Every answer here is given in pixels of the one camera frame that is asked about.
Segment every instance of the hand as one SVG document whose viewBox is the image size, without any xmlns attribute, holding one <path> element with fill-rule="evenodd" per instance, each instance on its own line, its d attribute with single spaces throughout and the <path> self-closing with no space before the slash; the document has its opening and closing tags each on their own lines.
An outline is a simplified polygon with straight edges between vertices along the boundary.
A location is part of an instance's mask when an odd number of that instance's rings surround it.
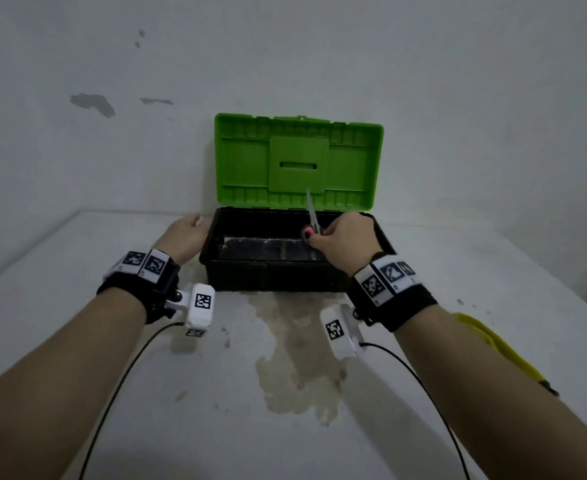
<svg viewBox="0 0 587 480">
<path fill-rule="evenodd" d="M 200 219 L 200 213 L 185 214 L 174 221 L 161 238 L 154 243 L 154 248 L 167 253 L 178 266 L 182 266 L 203 248 L 211 219 Z"/>
<path fill-rule="evenodd" d="M 309 244 L 321 250 L 327 260 L 349 276 L 366 266 L 371 257 L 382 251 L 373 231 L 373 219 L 353 211 L 342 214 L 324 234 L 314 234 Z"/>
</svg>

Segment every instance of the black cable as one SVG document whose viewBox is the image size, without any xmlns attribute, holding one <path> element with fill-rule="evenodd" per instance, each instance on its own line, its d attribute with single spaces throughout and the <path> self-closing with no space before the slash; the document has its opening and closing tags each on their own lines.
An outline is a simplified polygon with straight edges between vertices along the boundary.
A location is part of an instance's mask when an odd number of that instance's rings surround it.
<svg viewBox="0 0 587 480">
<path fill-rule="evenodd" d="M 453 431 L 451 430 L 451 428 L 449 428 L 449 424 L 444 419 L 444 416 L 442 416 L 442 413 L 438 409 L 438 406 L 436 406 L 435 403 L 433 402 L 433 398 L 431 397 L 429 392 L 426 390 L 425 385 L 422 383 L 420 378 L 417 376 L 416 372 L 414 372 L 413 369 L 411 369 L 411 367 L 407 364 L 407 362 L 405 362 L 400 357 L 395 355 L 389 349 L 386 349 L 378 344 L 370 344 L 369 342 L 360 342 L 359 345 L 361 347 L 376 347 L 377 349 L 384 350 L 387 354 L 392 355 L 396 360 L 398 360 L 402 365 L 404 365 L 405 369 L 407 369 L 408 371 L 411 372 L 411 375 L 414 376 L 414 379 L 417 380 L 417 383 L 420 384 L 420 387 L 422 387 L 425 390 L 426 395 L 428 395 L 429 399 L 431 399 L 431 402 L 433 403 L 433 407 L 435 408 L 435 410 L 438 411 L 438 414 L 440 414 L 440 418 L 442 419 L 442 422 L 446 426 L 447 431 L 449 431 L 449 436 L 451 436 L 451 439 L 453 440 L 453 444 L 455 445 L 455 449 L 458 452 L 458 456 L 460 457 L 460 462 L 462 463 L 462 469 L 464 470 L 464 476 L 467 480 L 470 480 L 469 471 L 467 470 L 467 464 L 464 462 L 464 457 L 462 456 L 462 451 L 460 451 L 460 447 L 458 446 L 458 441 L 455 439 L 455 436 L 453 435 Z"/>
<path fill-rule="evenodd" d="M 116 396 L 118 395 L 120 388 L 125 383 L 125 379 L 127 379 L 129 372 L 132 370 L 132 368 L 134 367 L 134 365 L 138 361 L 138 358 L 140 357 L 140 355 L 143 354 L 143 352 L 145 352 L 145 349 L 147 348 L 147 346 L 152 343 L 152 340 L 155 339 L 158 335 L 160 335 L 160 333 L 162 331 L 167 330 L 169 327 L 179 326 L 179 325 L 183 325 L 183 322 L 170 323 L 169 325 L 165 325 L 164 327 L 158 329 L 158 331 L 156 333 L 154 333 L 150 337 L 149 340 L 147 340 L 145 345 L 143 345 L 143 348 L 140 349 L 138 354 L 136 354 L 136 357 L 134 357 L 132 362 L 129 364 L 129 367 L 127 368 L 127 370 L 123 374 L 122 378 L 120 379 L 120 382 L 118 383 L 118 386 L 116 387 L 116 390 L 114 391 L 114 394 L 111 396 L 111 399 L 109 400 L 109 404 L 107 404 L 107 408 L 105 409 L 105 412 L 102 414 L 102 418 L 100 418 L 100 422 L 98 423 L 98 428 L 96 428 L 96 433 L 94 433 L 94 437 L 91 439 L 90 448 L 89 448 L 89 450 L 87 450 L 87 456 L 85 456 L 85 461 L 82 463 L 81 475 L 78 477 L 79 480 L 82 480 L 83 476 L 85 475 L 85 470 L 87 469 L 87 464 L 89 464 L 89 462 L 90 462 L 91 452 L 94 448 L 94 445 L 96 444 L 96 440 L 98 439 L 98 434 L 100 433 L 100 429 L 102 428 L 102 425 L 105 422 L 105 419 L 107 418 L 107 414 L 109 414 L 109 410 L 111 409 L 111 406 L 113 405 L 114 401 L 116 400 Z"/>
</svg>

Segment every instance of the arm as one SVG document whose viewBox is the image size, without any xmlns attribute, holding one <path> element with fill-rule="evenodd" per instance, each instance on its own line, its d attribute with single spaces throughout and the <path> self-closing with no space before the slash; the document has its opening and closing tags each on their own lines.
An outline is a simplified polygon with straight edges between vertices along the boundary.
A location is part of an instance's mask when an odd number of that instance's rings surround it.
<svg viewBox="0 0 587 480">
<path fill-rule="evenodd" d="M 179 265 L 208 222 L 174 222 L 154 244 Z M 110 288 L 0 376 L 0 479 L 58 479 L 89 435 L 145 325 L 142 304 Z"/>
<path fill-rule="evenodd" d="M 357 212 L 310 243 L 353 275 L 380 246 Z M 587 427 L 440 306 L 394 332 L 429 394 L 473 459 L 492 479 L 587 478 Z"/>
</svg>

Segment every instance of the left hand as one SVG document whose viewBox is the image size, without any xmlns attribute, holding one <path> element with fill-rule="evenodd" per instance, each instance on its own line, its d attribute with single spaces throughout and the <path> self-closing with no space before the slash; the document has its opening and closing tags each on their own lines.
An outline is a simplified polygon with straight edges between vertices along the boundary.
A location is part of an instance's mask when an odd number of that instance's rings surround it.
<svg viewBox="0 0 587 480">
<path fill-rule="evenodd" d="M 167 228 L 153 247 L 167 253 L 178 266 L 182 266 L 200 252 L 207 238 L 211 219 L 203 218 L 199 223 L 198 219 L 199 212 L 185 214 Z"/>
</svg>

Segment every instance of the white wall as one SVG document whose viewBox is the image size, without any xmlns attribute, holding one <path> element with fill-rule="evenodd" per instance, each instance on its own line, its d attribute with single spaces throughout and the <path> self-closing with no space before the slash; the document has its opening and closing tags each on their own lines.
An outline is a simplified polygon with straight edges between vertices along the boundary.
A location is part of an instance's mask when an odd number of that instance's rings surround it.
<svg viewBox="0 0 587 480">
<path fill-rule="evenodd" d="M 587 0 L 0 0 L 0 265 L 79 207 L 211 211 L 221 111 L 383 124 L 376 216 L 587 295 Z"/>
</svg>

